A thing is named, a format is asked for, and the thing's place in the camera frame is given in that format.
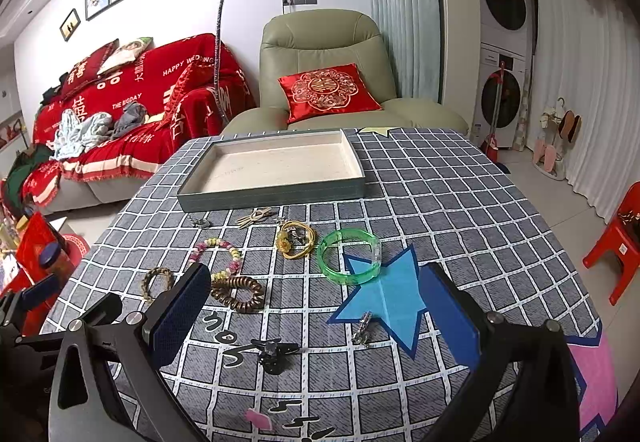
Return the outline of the lower washing machine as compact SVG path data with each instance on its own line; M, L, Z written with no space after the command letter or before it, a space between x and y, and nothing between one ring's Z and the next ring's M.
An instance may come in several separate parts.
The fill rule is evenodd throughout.
M525 61L518 54L482 43L477 97L471 129L471 141L477 146L480 146L489 136L497 102L499 77L502 77L502 89L495 138L500 150L505 150L512 147L515 139L524 95Z

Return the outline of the red broom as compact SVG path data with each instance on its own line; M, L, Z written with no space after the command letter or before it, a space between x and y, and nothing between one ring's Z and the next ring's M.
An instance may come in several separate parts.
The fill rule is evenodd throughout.
M491 124L489 127L489 133L484 139L480 150L487 156L487 158L493 162L495 165L498 165L498 154L499 147L496 139L496 130L497 124L499 120L500 114L500 105L502 98L502 89L503 89L503 78L504 78L504 61L500 62L500 68L496 74L491 75L492 78L496 80L496 96L495 96L495 104L494 110L492 111Z

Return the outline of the blue star sticker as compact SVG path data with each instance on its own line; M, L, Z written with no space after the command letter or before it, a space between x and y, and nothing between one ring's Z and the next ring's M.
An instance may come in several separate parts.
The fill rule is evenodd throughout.
M416 357L419 334L427 306L419 292L420 266L409 245L381 266L381 272L348 295L326 321L357 324L363 315L380 324L409 358Z

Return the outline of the silver crystal hair clip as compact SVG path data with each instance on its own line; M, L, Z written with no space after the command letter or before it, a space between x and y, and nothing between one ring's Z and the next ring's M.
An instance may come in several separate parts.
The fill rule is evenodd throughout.
M357 346L367 346L370 342L369 325L372 320L372 313L367 311L355 325L352 332L352 343Z

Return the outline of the small picture frame left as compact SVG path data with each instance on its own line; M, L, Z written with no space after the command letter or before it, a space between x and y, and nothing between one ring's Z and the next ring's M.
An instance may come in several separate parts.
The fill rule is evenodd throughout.
M60 26L60 33L65 42L70 40L70 37L76 32L77 27L80 25L81 19L76 9L71 9L65 17L64 22Z

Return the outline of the pink star sticker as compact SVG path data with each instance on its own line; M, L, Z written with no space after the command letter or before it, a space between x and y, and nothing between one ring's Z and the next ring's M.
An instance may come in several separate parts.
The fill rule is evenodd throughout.
M592 338L567 336L566 342L579 387L579 429L583 436L593 427L603 430L617 410L612 352L602 329Z

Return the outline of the grey checked tablecloth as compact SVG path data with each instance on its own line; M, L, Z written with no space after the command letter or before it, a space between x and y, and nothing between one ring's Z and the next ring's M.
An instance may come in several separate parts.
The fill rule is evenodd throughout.
M145 273L194 251L219 272L239 248L266 302L241 314L208 300L174 360L169 389L213 441L417 441L468 376L420 303L416 273L439 263L486 311L555 320L574 355L580 433L616 407L611 351L570 257L518 187L460 134L349 131L366 194L277 206L241 226L240 207L186 214L177 193L209 140L173 154L101 234L43 328L55 332L108 292L144 309Z

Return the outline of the red plastic stool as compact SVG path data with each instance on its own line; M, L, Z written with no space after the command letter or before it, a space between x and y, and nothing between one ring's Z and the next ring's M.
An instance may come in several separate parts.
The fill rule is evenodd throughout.
M620 278L608 298L612 306L620 300L639 269L639 191L639 183L634 182L597 243L582 259L587 269L608 252L620 262Z

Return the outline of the grey jewelry tray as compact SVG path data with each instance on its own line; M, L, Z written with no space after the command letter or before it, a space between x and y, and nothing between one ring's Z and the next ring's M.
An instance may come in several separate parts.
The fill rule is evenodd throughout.
M213 143L177 192L191 212L334 202L364 196L366 176L342 130Z

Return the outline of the white curtain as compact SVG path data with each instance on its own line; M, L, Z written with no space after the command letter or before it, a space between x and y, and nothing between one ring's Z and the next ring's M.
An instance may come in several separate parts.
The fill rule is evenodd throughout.
M639 179L639 24L625 0L538 0L537 20L527 144L562 98L582 120L567 182L610 220Z

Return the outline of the slipper rack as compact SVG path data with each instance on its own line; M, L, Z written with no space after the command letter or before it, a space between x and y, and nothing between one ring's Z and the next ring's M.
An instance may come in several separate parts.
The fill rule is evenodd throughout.
M565 154L577 139L582 117L566 108L565 98L559 96L555 106L542 112L540 132L533 151L533 165L552 180L566 179Z

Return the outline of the green translucent bangle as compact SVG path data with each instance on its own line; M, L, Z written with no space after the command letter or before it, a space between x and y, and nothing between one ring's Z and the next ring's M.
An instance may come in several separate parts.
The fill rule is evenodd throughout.
M344 271L333 269L326 261L330 250L337 250L341 244L359 242L367 244L369 258L358 258L344 252ZM317 261L321 273L332 283L345 286L358 286L377 278L382 269L382 244L373 234L359 228L341 228L326 234L317 247Z

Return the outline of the yellow star sticker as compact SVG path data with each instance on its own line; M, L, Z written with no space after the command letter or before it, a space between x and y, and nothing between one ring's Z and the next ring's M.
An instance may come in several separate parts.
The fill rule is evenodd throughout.
M372 133L377 134L378 136L382 136L383 138L390 138L392 136L393 130L395 130L395 127L364 127L359 129L358 133Z

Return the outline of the black hair claw clip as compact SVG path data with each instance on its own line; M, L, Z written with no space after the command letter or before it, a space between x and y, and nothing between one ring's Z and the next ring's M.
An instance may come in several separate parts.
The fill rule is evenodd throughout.
M258 363L269 375L280 375L285 370L286 358L300 349L299 344L283 342L280 338L252 339L250 345L259 352Z

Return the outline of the silver heart pendant brooch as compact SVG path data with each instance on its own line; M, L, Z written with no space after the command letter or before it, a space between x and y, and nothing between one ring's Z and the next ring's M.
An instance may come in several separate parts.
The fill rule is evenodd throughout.
M205 218L191 218L191 221L196 228L211 228L213 226L212 222Z

